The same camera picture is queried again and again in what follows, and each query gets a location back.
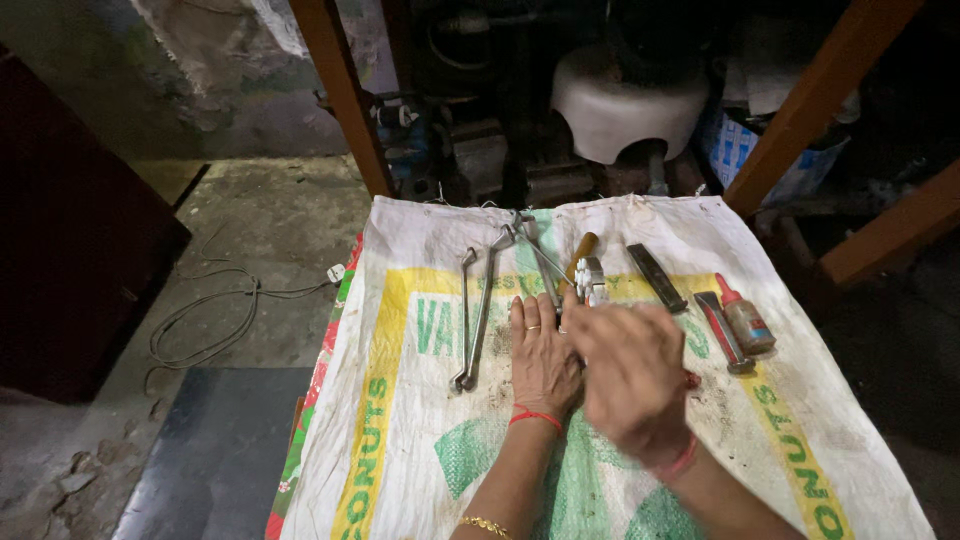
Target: wooden handle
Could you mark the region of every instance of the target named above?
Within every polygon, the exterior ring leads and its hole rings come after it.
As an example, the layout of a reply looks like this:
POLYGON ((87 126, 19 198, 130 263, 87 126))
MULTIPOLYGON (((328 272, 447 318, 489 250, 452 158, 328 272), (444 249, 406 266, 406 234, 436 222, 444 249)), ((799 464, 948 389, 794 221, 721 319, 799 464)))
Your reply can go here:
MULTIPOLYGON (((570 263, 566 266, 566 276, 568 279, 573 281, 573 274, 577 271, 577 261, 581 257, 588 257, 593 253, 593 248, 597 247, 597 235, 594 233, 586 233, 584 237, 580 240, 580 245, 577 246, 577 251, 573 252, 573 258, 570 259, 570 263)), ((566 292, 568 283, 566 281, 561 281, 560 286, 557 287, 557 294, 563 296, 566 292)))

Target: red bottle cap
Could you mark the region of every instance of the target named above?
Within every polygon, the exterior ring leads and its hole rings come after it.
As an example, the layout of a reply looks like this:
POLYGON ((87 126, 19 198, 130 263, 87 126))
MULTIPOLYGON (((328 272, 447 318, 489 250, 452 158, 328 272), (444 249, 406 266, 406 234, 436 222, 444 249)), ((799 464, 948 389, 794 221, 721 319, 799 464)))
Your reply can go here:
POLYGON ((717 283, 720 284, 720 291, 723 293, 720 296, 720 302, 723 303, 724 307, 726 307, 730 302, 743 300, 743 297, 740 296, 740 293, 730 289, 730 287, 727 285, 727 280, 724 280, 723 276, 721 276, 719 272, 713 274, 713 276, 717 279, 717 283))

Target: gold bracelet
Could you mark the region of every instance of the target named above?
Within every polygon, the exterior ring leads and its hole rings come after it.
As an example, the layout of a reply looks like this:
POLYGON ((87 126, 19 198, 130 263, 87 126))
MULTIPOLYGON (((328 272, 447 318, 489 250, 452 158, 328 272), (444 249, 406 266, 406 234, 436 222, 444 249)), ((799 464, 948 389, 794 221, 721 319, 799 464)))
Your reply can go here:
POLYGON ((486 530, 493 532, 502 538, 513 540, 513 538, 510 537, 510 534, 507 533, 507 529, 483 518, 469 518, 467 516, 463 516, 460 518, 460 521, 457 523, 457 525, 473 525, 476 527, 485 528, 486 530))

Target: glue bottle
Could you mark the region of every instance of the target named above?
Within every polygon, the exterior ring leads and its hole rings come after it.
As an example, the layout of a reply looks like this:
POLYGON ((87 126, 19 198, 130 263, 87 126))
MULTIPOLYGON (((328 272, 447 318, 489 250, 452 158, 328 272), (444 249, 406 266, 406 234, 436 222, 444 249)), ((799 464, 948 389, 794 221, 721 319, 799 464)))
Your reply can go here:
POLYGON ((746 356, 759 355, 773 349, 776 337, 770 333, 763 317, 756 311, 752 302, 746 301, 740 293, 731 290, 727 281, 719 273, 715 274, 720 291, 723 293, 720 302, 723 304, 724 317, 730 323, 736 341, 746 356))

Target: dark floor mat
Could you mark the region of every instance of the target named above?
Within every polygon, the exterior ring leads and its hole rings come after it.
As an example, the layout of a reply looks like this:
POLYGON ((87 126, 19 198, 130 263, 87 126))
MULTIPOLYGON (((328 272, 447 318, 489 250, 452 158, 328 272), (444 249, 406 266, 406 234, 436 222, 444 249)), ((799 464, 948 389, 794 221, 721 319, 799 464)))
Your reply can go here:
POLYGON ((189 370, 114 540, 263 538, 311 372, 189 370))

